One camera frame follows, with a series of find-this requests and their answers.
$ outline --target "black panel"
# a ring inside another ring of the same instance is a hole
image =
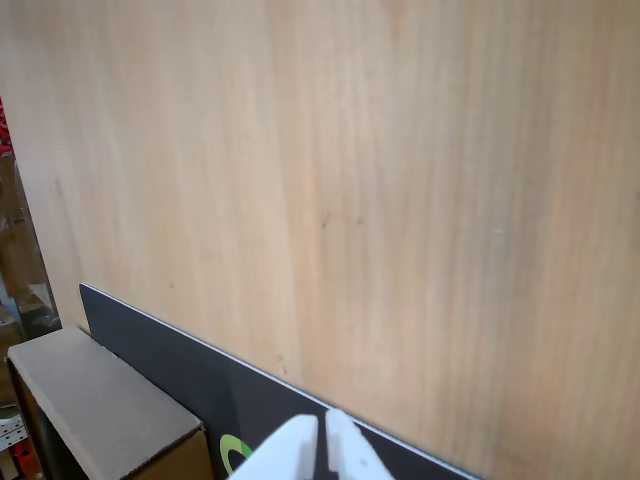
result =
[[[227,477],[222,435],[255,449],[301,413],[319,420],[315,478],[337,478],[327,469],[326,403],[93,287],[80,285],[80,294],[92,337],[203,421],[216,478]],[[361,430],[397,480],[475,478],[366,426]]]

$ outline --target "brown cardboard box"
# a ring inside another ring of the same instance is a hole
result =
[[[16,396],[9,377],[9,367],[4,362],[12,345],[22,342],[22,334],[17,320],[7,307],[0,305],[0,406],[16,403]]]
[[[65,328],[11,347],[8,361],[47,479],[213,478],[200,420],[82,331]],[[51,468],[58,458],[39,410],[81,476]]]

